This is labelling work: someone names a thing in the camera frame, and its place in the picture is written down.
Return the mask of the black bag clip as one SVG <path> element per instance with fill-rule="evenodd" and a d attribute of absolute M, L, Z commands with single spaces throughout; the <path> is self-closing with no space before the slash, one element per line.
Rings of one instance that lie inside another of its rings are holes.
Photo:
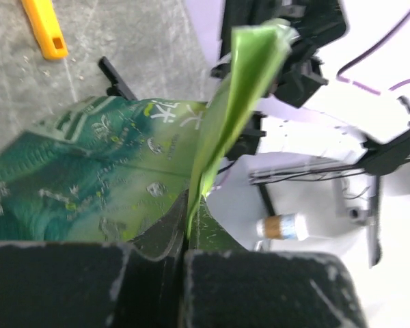
<path fill-rule="evenodd" d="M 107 88 L 108 96 L 120 96 L 127 100 L 137 100 L 137 97 L 132 93 L 129 86 L 120 76 L 107 57 L 103 56 L 98 61 L 98 67 L 109 80 L 111 86 Z"/>

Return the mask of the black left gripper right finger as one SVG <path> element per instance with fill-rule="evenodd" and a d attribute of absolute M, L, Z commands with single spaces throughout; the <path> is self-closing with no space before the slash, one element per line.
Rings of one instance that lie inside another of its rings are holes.
<path fill-rule="evenodd" d="M 200 202 L 184 257 L 185 327 L 366 327 L 339 258 L 244 249 Z"/>

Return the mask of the green litter bag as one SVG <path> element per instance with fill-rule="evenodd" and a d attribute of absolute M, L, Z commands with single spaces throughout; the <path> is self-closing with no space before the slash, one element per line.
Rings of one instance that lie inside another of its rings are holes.
<path fill-rule="evenodd" d="M 230 73 L 205 102 L 90 97 L 0 153 L 0 241 L 128 241 L 181 193 L 192 215 L 299 34 L 232 30 Z"/>

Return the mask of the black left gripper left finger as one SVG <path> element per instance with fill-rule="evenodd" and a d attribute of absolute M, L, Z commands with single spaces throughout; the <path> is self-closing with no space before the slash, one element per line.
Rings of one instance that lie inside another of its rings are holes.
<path fill-rule="evenodd" d="M 187 200 L 129 242 L 0 241 L 0 327 L 175 327 Z"/>

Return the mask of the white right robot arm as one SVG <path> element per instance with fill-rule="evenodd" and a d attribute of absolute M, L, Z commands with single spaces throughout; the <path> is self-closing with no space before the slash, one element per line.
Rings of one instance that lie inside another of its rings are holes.
<path fill-rule="evenodd" d="M 275 17 L 289 20 L 300 38 L 277 89 L 260 102 L 268 134 L 246 156 L 251 177 L 352 169 L 383 176 L 410 162 L 410 102 L 401 84 L 377 90 L 343 70 L 332 79 L 322 74 L 317 50 L 346 30 L 339 1 L 226 1 L 213 76 L 229 70 L 233 27 Z"/>

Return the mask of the yellow plastic scoop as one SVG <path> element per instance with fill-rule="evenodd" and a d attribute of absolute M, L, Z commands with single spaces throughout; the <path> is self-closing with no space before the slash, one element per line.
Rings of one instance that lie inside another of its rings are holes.
<path fill-rule="evenodd" d="M 22 0 L 42 55 L 47 60 L 68 56 L 68 49 L 51 0 Z"/>

